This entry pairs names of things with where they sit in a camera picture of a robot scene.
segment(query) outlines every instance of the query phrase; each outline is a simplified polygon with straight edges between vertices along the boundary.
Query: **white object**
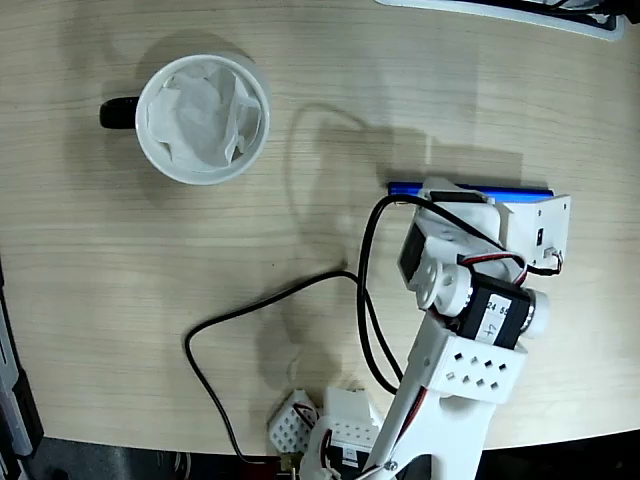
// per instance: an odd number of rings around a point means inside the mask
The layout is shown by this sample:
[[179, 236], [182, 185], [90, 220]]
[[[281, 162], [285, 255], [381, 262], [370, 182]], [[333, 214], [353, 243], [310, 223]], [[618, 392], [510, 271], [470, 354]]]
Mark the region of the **white object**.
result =
[[[244, 153], [233, 159], [227, 167], [210, 171], [193, 171], [183, 168], [171, 158], [165, 144], [152, 135], [149, 125], [149, 106], [165, 87], [167, 81], [185, 68], [214, 62], [232, 71], [240, 80], [250, 96], [257, 99], [261, 116], [255, 138], [244, 145]], [[237, 177], [249, 168], [258, 158], [267, 141], [271, 126], [270, 90], [266, 78], [257, 66], [248, 58], [234, 53], [202, 54], [179, 58], [161, 68], [149, 80], [142, 90], [136, 107], [136, 133], [142, 150], [149, 161], [168, 177], [190, 185], [215, 185]]]
[[560, 195], [534, 203], [498, 203], [500, 239], [507, 250], [521, 253], [538, 268], [556, 268], [567, 258], [571, 197]]
[[262, 109], [251, 88], [214, 60], [189, 64], [169, 77], [148, 106], [149, 131], [171, 161], [194, 172], [231, 164], [254, 141]]
[[320, 444], [331, 430], [331, 446], [342, 448], [342, 463], [357, 464], [358, 452], [371, 452], [380, 431], [380, 415], [369, 402], [364, 390], [348, 391], [333, 387], [325, 389], [324, 415], [311, 432], [309, 449], [300, 464], [303, 480], [332, 480], [336, 465], [323, 468]]
[[442, 277], [434, 303], [440, 314], [455, 317], [469, 303], [471, 272], [460, 265], [449, 264], [444, 267]]
[[529, 295], [533, 300], [533, 313], [523, 325], [522, 336], [527, 338], [538, 338], [544, 333], [549, 324], [551, 316], [551, 305], [549, 297], [543, 292], [529, 290]]
[[[394, 478], [414, 458], [431, 454], [434, 480], [472, 480], [489, 422], [496, 406], [508, 400], [526, 355], [521, 345], [507, 350], [457, 337], [427, 313], [365, 470], [389, 468], [369, 478]], [[422, 387], [424, 401], [397, 440]]]
[[315, 425], [319, 414], [304, 390], [294, 390], [280, 410], [269, 422], [269, 440], [280, 453], [302, 453], [309, 446], [311, 428], [307, 422]]
[[[442, 192], [477, 193], [438, 178], [425, 181], [420, 195], [429, 199], [432, 192], [441, 193], [440, 198]], [[551, 265], [550, 260], [557, 260], [560, 251], [564, 254], [566, 250], [569, 197], [555, 197], [518, 208], [480, 196], [487, 203], [438, 202], [438, 205], [498, 245], [505, 246], [500, 239], [509, 241], [509, 253], [525, 260], [537, 260], [541, 267], [557, 266]], [[542, 237], [540, 228], [546, 231]], [[401, 256], [398, 266], [407, 288], [416, 292], [418, 306], [428, 308], [433, 304], [441, 314], [453, 318], [436, 318], [431, 309], [426, 312], [400, 387], [357, 480], [393, 479], [415, 458], [425, 454], [434, 457], [434, 480], [472, 480], [491, 418], [497, 405], [509, 399], [527, 357], [527, 351], [519, 342], [513, 350], [502, 348], [494, 345], [496, 335], [487, 333], [502, 331], [515, 300], [499, 291], [491, 292], [481, 300], [486, 301], [485, 310], [476, 313], [481, 317], [474, 339], [459, 337], [444, 323], [447, 321], [448, 325], [454, 320], [473, 294], [473, 277], [469, 278], [469, 271], [457, 265], [458, 256], [471, 258], [495, 253], [499, 248], [418, 207], [404, 251], [409, 254]], [[474, 268], [507, 282], [513, 282], [521, 274], [521, 267], [510, 258], [492, 258], [475, 264]], [[531, 289], [526, 289], [526, 293], [531, 303], [520, 334], [536, 337], [548, 323], [549, 299], [544, 293]], [[369, 444], [361, 443], [362, 438], [353, 436], [354, 432], [367, 428], [365, 425], [370, 425], [371, 431], [374, 428], [364, 394], [358, 394], [359, 397], [352, 392], [327, 389], [328, 409], [311, 432], [309, 449], [302, 460], [302, 480], [339, 478], [336, 466], [326, 462], [323, 466], [320, 459], [321, 442], [329, 438], [328, 430], [331, 430], [333, 447], [356, 451], [369, 448]]]
[[483, 17], [494, 17], [517, 22], [530, 23], [545, 27], [579, 33], [603, 40], [615, 41], [622, 38], [625, 29], [625, 20], [622, 17], [615, 19], [616, 26], [612, 31], [602, 28], [574, 22], [566, 18], [549, 17], [536, 13], [523, 12], [512, 8], [495, 7], [481, 3], [464, 2], [459, 0], [376, 0], [383, 5], [398, 7], [413, 7], [447, 12], [468, 13]]

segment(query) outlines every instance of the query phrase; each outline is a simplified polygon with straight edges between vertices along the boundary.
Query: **robotic arm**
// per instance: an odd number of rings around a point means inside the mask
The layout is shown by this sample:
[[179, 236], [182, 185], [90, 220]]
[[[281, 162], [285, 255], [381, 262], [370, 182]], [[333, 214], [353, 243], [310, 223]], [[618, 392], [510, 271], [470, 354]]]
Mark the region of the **robotic arm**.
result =
[[423, 478], [408, 467], [424, 455], [432, 478], [472, 480], [524, 366], [519, 338], [547, 324], [548, 297], [524, 285], [560, 272], [571, 198], [495, 203], [437, 178], [420, 195], [466, 226], [416, 209], [398, 266], [425, 315], [398, 392], [381, 424], [364, 392], [328, 388], [302, 480]]

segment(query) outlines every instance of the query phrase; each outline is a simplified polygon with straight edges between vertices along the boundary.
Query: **white tissue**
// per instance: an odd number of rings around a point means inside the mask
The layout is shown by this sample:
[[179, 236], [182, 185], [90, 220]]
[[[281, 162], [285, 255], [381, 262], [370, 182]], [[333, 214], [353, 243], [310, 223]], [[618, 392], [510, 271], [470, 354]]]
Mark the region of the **white tissue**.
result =
[[236, 149], [244, 153], [255, 140], [262, 117], [251, 87], [214, 61], [172, 75], [147, 112], [151, 136], [178, 167], [194, 172], [229, 166]]

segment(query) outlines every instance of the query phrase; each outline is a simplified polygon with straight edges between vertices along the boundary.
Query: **mug handle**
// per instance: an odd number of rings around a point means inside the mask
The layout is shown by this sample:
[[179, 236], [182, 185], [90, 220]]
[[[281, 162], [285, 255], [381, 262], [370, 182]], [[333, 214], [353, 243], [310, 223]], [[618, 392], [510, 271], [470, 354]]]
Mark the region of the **mug handle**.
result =
[[136, 107], [140, 97], [121, 97], [107, 100], [100, 106], [100, 125], [124, 130], [136, 128]]

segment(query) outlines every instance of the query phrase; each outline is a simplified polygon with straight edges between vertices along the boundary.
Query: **wood grain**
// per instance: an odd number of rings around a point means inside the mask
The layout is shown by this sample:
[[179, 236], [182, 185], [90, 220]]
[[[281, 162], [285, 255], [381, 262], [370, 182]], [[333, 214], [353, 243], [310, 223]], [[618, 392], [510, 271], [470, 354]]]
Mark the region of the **wood grain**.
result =
[[[640, 36], [606, 43], [371, 0], [6, 0], [0, 16], [0, 251], [19, 353], [47, 435], [230, 452], [185, 361], [196, 322], [301, 277], [353, 269], [388, 180], [447, 174], [573, 195], [544, 338], [489, 447], [640, 428]], [[242, 52], [273, 129], [233, 182], [156, 172], [100, 104], [168, 61]], [[421, 320], [376, 237], [372, 293], [397, 356]], [[354, 289], [315, 287], [195, 341], [247, 453], [294, 387], [364, 386]]]

